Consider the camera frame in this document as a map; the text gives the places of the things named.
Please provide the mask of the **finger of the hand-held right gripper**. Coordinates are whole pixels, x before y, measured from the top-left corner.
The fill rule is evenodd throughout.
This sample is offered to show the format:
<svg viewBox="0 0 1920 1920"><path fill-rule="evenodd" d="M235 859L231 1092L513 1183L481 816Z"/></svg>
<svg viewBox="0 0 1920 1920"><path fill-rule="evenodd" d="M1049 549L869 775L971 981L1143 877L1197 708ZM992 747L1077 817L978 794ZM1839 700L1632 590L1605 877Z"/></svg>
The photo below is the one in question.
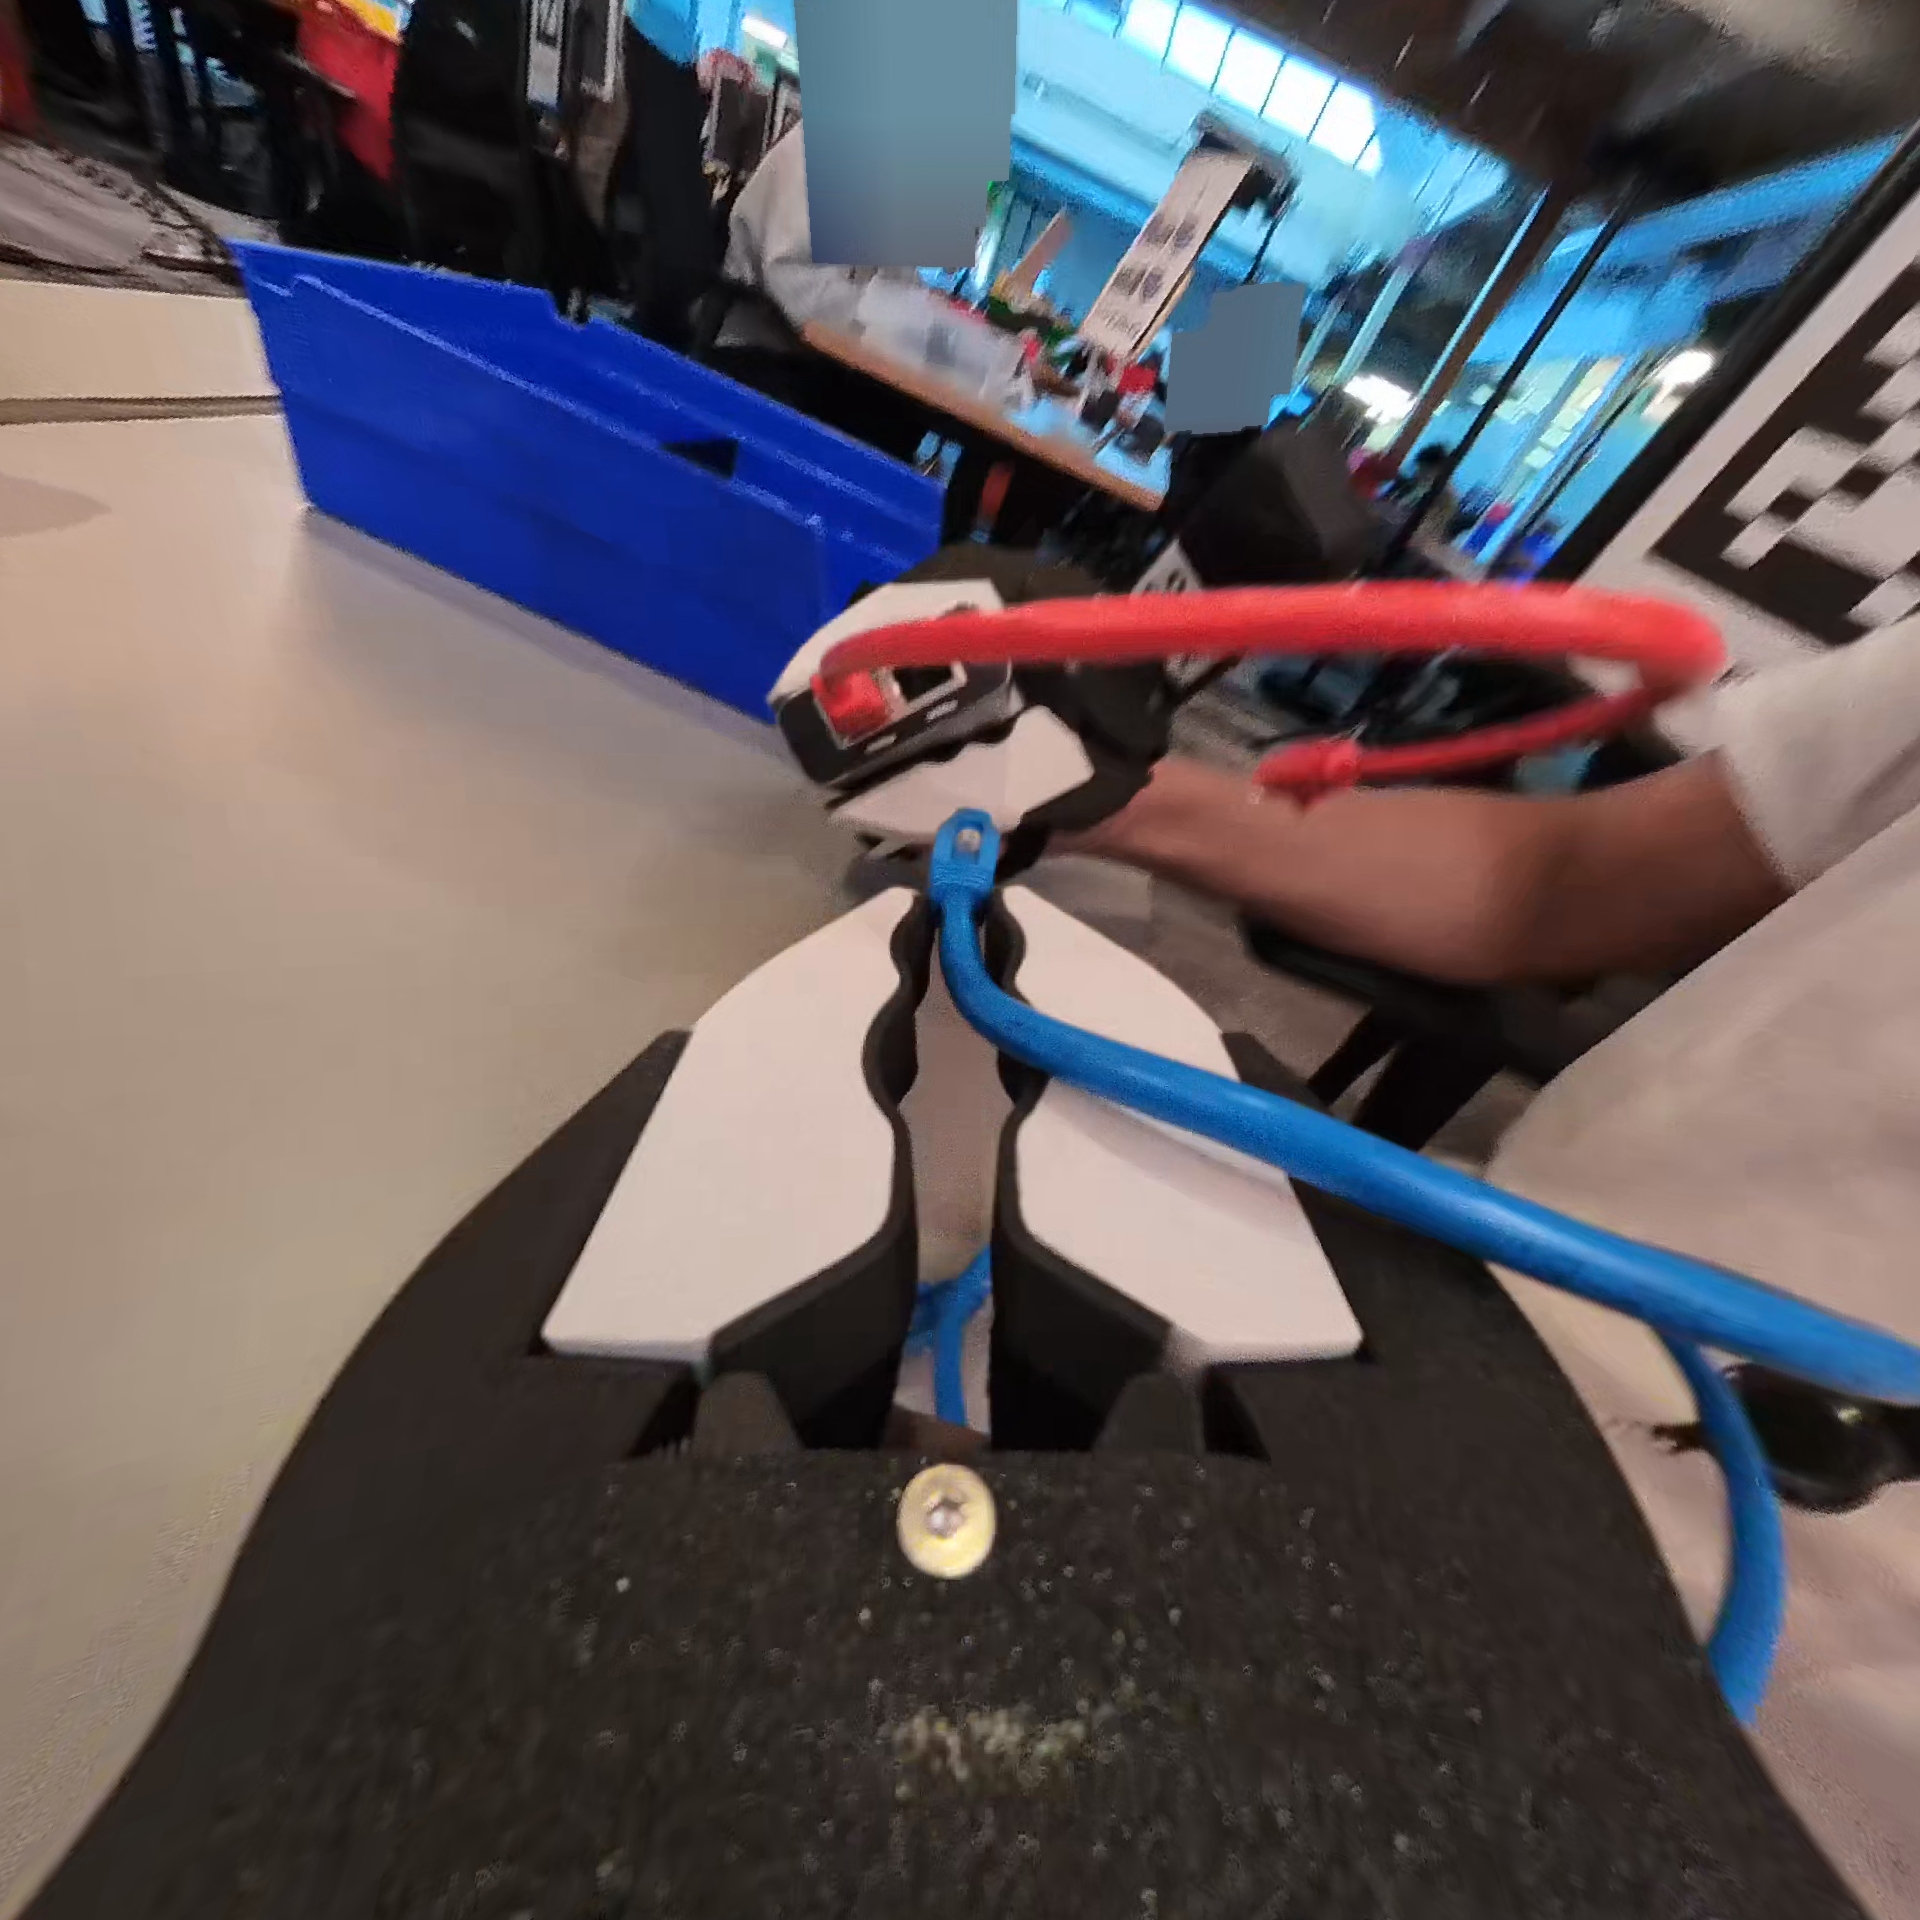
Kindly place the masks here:
<svg viewBox="0 0 1920 1920"><path fill-rule="evenodd" d="M984 661L982 655L904 661L904 659L895 659L893 652L884 652L879 662L865 662L865 666L852 666L852 667L844 667L844 666L828 667L828 655L833 655L833 651L841 647L843 643L865 641L874 636L891 633L895 628L938 624L938 622L952 622L952 620L969 622L980 617L1001 617L1002 613L1010 613L1010 609L1012 609L1012 603L1002 591L997 591L997 587L987 579L913 579L913 581L902 579L893 584L884 584L879 590L865 591L844 613L829 617L828 624L814 631L800 645L800 651L780 670L776 683L770 688L766 706L775 717L775 700L780 697L803 688L814 676L841 676L841 674L852 674L857 667L936 666L936 662L1001 666L1001 662Z"/></svg>
<svg viewBox="0 0 1920 1920"><path fill-rule="evenodd" d="M1078 834L1104 821L1104 773L1055 717L1018 717L984 733L919 736L828 801L828 817L875 844L930 846L955 816L1018 830Z"/></svg>

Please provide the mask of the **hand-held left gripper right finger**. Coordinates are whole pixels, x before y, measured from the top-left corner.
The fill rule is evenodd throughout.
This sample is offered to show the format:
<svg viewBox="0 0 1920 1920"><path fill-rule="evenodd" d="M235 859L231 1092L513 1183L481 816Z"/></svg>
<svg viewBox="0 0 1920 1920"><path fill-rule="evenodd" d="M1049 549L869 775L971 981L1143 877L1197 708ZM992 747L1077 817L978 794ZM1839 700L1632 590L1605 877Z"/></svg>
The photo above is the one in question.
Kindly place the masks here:
<svg viewBox="0 0 1920 1920"><path fill-rule="evenodd" d="M1276 1168L997 1055L987 1422L1083 1450L1143 1375L1347 1361L1363 1332Z"/></svg>

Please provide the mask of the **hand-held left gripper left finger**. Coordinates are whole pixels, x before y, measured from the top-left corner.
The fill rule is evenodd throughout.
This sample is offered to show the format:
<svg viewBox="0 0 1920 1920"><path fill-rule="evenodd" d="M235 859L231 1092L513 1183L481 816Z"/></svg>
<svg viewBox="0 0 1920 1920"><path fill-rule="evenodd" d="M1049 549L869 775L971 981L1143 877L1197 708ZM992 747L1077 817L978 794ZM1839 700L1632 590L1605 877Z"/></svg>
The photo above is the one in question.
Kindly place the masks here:
<svg viewBox="0 0 1920 1920"><path fill-rule="evenodd" d="M881 1437L917 1300L904 1095L919 893L886 890L696 1022L554 1309L555 1357L757 1375L809 1448Z"/></svg>

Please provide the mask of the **black ethernet splitter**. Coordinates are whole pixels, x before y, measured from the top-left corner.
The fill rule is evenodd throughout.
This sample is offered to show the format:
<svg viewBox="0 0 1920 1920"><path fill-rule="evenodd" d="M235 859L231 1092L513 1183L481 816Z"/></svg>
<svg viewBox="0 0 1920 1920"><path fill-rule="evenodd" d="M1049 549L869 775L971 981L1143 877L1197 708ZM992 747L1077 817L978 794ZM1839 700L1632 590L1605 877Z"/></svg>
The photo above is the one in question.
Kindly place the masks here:
<svg viewBox="0 0 1920 1920"><path fill-rule="evenodd" d="M1008 666L875 666L814 676L775 700L775 725L803 779L852 792L987 733L1021 711Z"/></svg>

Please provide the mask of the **blue plastic bin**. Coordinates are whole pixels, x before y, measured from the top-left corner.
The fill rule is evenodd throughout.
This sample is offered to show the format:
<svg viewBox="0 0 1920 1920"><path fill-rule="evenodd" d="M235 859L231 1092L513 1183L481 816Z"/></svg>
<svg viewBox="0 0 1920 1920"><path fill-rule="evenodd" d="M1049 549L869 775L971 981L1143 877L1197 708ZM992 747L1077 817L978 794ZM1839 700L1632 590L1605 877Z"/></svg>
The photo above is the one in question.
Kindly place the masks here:
<svg viewBox="0 0 1920 1920"><path fill-rule="evenodd" d="M941 485L532 286L235 242L301 492L753 722Z"/></svg>

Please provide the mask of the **person's right forearm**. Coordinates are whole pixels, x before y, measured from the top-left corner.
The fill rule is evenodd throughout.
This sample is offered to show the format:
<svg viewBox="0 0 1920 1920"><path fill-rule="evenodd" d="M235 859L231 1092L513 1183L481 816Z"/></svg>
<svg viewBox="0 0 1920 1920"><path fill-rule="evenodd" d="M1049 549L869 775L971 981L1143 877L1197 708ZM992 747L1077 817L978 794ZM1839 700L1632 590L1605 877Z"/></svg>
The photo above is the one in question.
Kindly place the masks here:
<svg viewBox="0 0 1920 1920"><path fill-rule="evenodd" d="M1346 791L1313 805L1166 760L1071 852L1453 989L1674 977L1788 901L1716 758L1568 798Z"/></svg>

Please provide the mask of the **wooden table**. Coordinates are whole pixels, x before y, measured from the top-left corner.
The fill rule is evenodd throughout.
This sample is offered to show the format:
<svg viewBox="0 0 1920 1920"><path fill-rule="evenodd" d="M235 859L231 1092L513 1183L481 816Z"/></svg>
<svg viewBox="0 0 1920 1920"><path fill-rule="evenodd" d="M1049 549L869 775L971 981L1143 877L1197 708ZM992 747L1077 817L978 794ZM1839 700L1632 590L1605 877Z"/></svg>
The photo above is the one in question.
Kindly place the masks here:
<svg viewBox="0 0 1920 1920"><path fill-rule="evenodd" d="M922 285L874 276L847 314L803 323L800 341L935 421L955 450L946 509L971 506L978 529L994 529L1018 476L1137 512L1157 510L1167 492L1166 453L1123 453L1115 430L1078 417L1071 386L1039 380L1024 336Z"/></svg>

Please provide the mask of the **standing banner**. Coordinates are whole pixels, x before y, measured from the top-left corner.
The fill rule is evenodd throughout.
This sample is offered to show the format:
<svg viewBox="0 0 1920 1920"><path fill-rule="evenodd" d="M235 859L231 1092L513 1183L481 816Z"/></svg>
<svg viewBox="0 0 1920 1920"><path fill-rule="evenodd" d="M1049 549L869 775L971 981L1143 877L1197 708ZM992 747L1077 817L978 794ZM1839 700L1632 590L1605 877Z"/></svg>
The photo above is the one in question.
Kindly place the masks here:
<svg viewBox="0 0 1920 1920"><path fill-rule="evenodd" d="M1116 366L1134 360L1163 331L1219 224L1258 176L1258 158L1241 147L1196 144L1078 323L1078 345Z"/></svg>

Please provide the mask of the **black and white marker board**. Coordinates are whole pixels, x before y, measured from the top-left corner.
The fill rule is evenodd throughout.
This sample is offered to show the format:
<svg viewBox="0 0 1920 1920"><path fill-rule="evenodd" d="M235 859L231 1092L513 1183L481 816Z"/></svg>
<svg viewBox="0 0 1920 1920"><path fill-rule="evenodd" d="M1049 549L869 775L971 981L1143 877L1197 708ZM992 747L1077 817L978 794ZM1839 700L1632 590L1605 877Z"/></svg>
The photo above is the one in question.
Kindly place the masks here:
<svg viewBox="0 0 1920 1920"><path fill-rule="evenodd" d="M1915 170L1891 170L1582 520L1559 575L1703 613L1736 674L1901 622L1915 352Z"/></svg>

